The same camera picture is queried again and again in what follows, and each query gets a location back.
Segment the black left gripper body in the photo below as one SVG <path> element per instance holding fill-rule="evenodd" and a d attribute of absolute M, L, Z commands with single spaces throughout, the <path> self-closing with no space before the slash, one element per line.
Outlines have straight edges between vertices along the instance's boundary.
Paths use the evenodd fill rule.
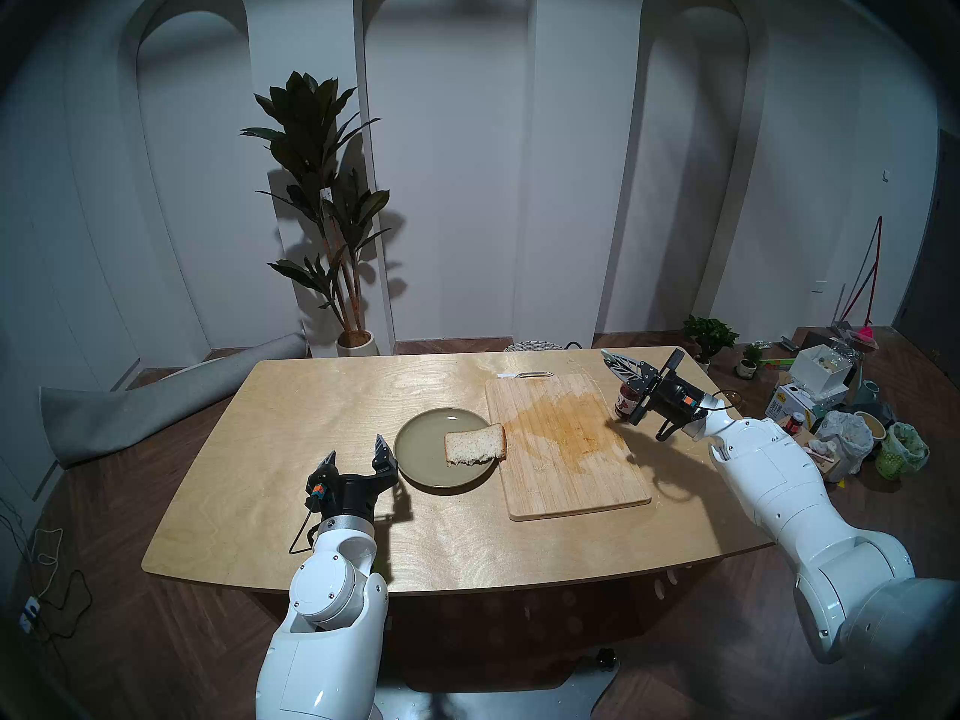
<path fill-rule="evenodd" d="M 314 471 L 307 478 L 305 507 L 323 518 L 355 516 L 374 520 L 377 497 L 398 483 L 398 472 L 374 475 L 344 474 L 337 471 Z"/>

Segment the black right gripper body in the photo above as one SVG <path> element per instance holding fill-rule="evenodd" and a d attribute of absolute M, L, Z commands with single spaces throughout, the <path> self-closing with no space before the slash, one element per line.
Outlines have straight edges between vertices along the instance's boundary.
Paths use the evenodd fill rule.
<path fill-rule="evenodd" d="M 663 418 L 663 424 L 655 434 L 658 442 L 665 442 L 692 422 L 704 420 L 709 412 L 704 405 L 707 397 L 705 392 L 677 374 L 677 368 L 685 356 L 684 350 L 675 348 L 659 370 L 646 362 L 634 362 L 634 377 L 628 380 L 628 387 L 639 396 L 628 422 L 638 425 L 649 413 L 659 415 Z"/>

